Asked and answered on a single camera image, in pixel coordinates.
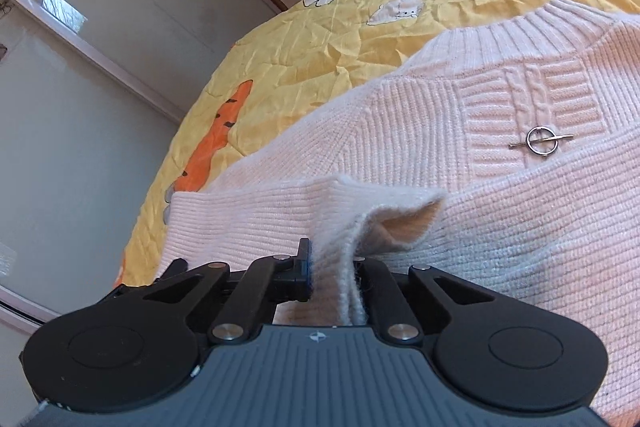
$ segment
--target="round pad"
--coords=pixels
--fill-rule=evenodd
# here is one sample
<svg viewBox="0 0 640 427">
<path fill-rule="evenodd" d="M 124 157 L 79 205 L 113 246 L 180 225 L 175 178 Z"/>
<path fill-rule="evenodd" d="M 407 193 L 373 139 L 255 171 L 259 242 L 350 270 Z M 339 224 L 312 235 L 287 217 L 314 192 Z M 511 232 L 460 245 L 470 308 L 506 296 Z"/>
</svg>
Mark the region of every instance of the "round pad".
<svg viewBox="0 0 640 427">
<path fill-rule="evenodd" d="M 536 328 L 506 328 L 489 339 L 493 356 L 521 369 L 541 369 L 562 356 L 562 343 L 551 333 Z"/>
<path fill-rule="evenodd" d="M 108 369 L 136 360 L 145 341 L 129 328 L 101 326 L 78 333 L 69 344 L 69 354 L 76 362 Z"/>
<path fill-rule="evenodd" d="M 588 405 L 607 370 L 600 339 L 525 303 L 459 307 L 433 351 L 457 389 L 492 407 L 543 412 Z"/>
<path fill-rule="evenodd" d="M 41 399 L 80 412 L 117 412 L 175 390 L 198 360 L 184 316 L 162 302 L 127 296 L 43 325 L 22 354 Z"/>
</svg>

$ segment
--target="circular pin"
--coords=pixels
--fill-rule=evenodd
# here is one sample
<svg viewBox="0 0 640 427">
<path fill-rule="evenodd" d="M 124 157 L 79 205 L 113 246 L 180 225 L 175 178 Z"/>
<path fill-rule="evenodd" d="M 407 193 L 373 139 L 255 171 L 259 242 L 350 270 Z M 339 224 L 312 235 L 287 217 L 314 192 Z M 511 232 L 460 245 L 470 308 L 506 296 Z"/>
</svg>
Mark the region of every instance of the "circular pin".
<svg viewBox="0 0 640 427">
<path fill-rule="evenodd" d="M 540 132 L 540 131 L 545 131 L 546 133 L 548 133 L 549 136 L 545 136 L 543 138 L 532 138 L 533 133 Z M 524 142 L 512 143 L 512 144 L 510 144 L 509 149 L 513 149 L 514 147 L 527 146 L 527 148 L 533 154 L 537 154 L 538 156 L 549 156 L 550 154 L 553 154 L 554 152 L 556 152 L 556 150 L 558 149 L 558 141 L 560 141 L 560 140 L 571 140 L 573 137 L 574 137 L 573 134 L 556 134 L 556 133 L 554 133 L 554 131 L 549 129 L 549 127 L 545 127 L 543 125 L 539 125 L 537 127 L 534 127 L 533 129 L 531 129 L 527 133 L 527 139 L 524 140 Z M 534 145 L 536 145 L 538 143 L 547 143 L 547 142 L 553 142 L 554 143 L 554 146 L 551 147 L 551 149 L 549 149 L 548 151 L 541 151 L 540 149 L 536 149 L 535 147 L 533 147 Z"/>
<path fill-rule="evenodd" d="M 551 147 L 551 149 L 549 149 L 548 151 L 541 151 L 540 149 L 536 149 L 535 147 L 533 147 L 533 140 L 532 136 L 533 133 L 535 132 L 540 132 L 540 131 L 546 131 L 549 133 L 549 138 L 553 139 L 556 136 L 556 133 L 554 133 L 551 129 L 549 129 L 549 127 L 545 127 L 543 125 L 539 125 L 537 127 L 534 127 L 533 129 L 531 129 L 528 133 L 527 133 L 527 147 L 529 147 L 529 150 L 533 153 L 533 154 L 537 154 L 538 156 L 549 156 L 550 154 L 553 154 L 554 152 L 556 152 L 556 150 L 558 149 L 558 140 L 552 140 L 554 143 L 554 146 Z"/>
</svg>

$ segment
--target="yellow bedspread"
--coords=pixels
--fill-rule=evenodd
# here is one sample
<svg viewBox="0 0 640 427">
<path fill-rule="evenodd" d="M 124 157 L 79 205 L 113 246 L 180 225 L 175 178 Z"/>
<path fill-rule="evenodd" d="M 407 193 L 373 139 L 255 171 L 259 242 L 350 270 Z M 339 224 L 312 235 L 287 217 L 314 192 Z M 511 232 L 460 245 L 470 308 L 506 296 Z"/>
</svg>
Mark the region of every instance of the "yellow bedspread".
<svg viewBox="0 0 640 427">
<path fill-rule="evenodd" d="M 546 1 L 305 0 L 256 28 L 229 51 L 180 126 L 125 249 L 122 280 L 153 280 L 172 184 L 199 190 L 314 108 L 397 68 L 446 28 L 510 18 Z M 576 1 L 640 12 L 640 0 Z"/>
</svg>

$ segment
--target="ribbed knit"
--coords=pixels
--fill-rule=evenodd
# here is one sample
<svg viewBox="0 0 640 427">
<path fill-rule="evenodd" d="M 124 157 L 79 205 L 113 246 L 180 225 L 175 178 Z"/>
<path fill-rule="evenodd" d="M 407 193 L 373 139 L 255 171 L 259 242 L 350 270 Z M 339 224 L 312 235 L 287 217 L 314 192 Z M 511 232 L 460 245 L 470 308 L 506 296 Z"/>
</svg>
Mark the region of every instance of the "ribbed knit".
<svg viewBox="0 0 640 427">
<path fill-rule="evenodd" d="M 509 149 L 574 134 L 549 158 Z M 361 324 L 355 253 L 429 263 L 594 330 L 609 372 L 594 407 L 640 419 L 640 18 L 553 0 L 442 33 L 171 202 L 161 270 L 294 253 L 314 297 L 282 321 Z"/>
</svg>

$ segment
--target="sweater sleeve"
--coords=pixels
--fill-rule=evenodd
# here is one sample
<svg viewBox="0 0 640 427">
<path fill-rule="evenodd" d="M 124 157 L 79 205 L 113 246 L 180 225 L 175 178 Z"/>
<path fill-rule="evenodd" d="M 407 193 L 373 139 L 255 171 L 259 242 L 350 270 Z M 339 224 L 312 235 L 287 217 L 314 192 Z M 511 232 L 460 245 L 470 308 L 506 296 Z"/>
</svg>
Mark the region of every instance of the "sweater sleeve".
<svg viewBox="0 0 640 427">
<path fill-rule="evenodd" d="M 442 197 L 440 190 L 363 184 L 339 174 L 176 192 L 159 272 L 178 257 L 190 267 L 223 261 L 231 270 L 246 269 L 258 257 L 294 255 L 300 238 L 309 237 L 312 299 L 276 318 L 363 324 L 353 256 L 413 248 Z"/>
</svg>

